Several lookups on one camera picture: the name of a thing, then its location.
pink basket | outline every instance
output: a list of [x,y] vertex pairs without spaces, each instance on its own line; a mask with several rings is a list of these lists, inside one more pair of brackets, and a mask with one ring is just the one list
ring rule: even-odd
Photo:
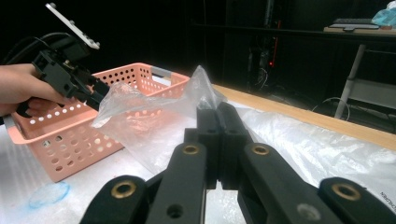
[[[144,63],[94,74],[107,85],[123,81],[147,96],[178,98],[189,77]],[[15,144],[26,144],[52,181],[58,182],[123,148],[91,127],[97,112],[83,103],[51,110],[46,117],[26,119],[14,113],[5,119]]]

plastic bag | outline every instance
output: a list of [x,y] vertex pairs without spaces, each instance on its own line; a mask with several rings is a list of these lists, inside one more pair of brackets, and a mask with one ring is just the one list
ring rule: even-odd
[[378,11],[373,17],[372,22],[383,27],[396,26],[396,2],[390,2],[386,9]]
[[130,85],[114,83],[92,127],[119,141],[152,173],[164,170],[185,128],[196,127],[196,109],[216,109],[226,98],[212,88],[198,66],[178,99],[148,97]]

human hand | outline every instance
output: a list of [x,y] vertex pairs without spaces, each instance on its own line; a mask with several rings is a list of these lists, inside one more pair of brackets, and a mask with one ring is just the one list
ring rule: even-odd
[[32,117],[45,116],[57,104],[70,105],[76,101],[63,97],[38,76],[30,63],[0,66],[0,116],[15,112],[27,100],[26,114]]

cable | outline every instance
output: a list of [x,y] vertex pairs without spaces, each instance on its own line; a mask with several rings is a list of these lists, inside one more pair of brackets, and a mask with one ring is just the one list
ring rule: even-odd
[[322,105],[322,104],[324,104],[324,103],[326,103],[326,102],[329,102],[330,100],[339,100],[340,102],[343,102],[343,103],[346,105],[346,108],[347,108],[347,117],[346,117],[346,121],[348,121],[348,120],[349,120],[349,116],[350,116],[350,107],[349,107],[349,104],[347,104],[347,102],[343,101],[343,100],[342,100],[341,98],[339,98],[339,97],[331,97],[331,98],[328,98],[328,99],[324,100],[322,103],[320,103],[320,104],[318,104],[318,105],[315,105],[315,107],[314,107],[311,111],[314,112],[314,110],[315,110],[319,105]]
[[[12,49],[11,51],[7,54],[7,57],[2,61],[2,64],[12,64],[12,63],[17,63],[19,62],[23,57],[25,57],[28,53],[32,52],[34,49],[38,48],[40,45],[43,45],[47,49],[50,49],[49,44],[47,43],[49,40],[52,38],[58,37],[58,36],[70,36],[68,33],[50,33],[47,35],[43,35],[41,38],[35,37],[35,36],[29,36],[18,42]],[[11,59],[11,55],[14,53],[14,51],[17,50],[17,48],[24,42],[26,42],[29,39],[33,39],[34,41],[26,46],[24,49],[20,50],[15,56],[13,56]]]

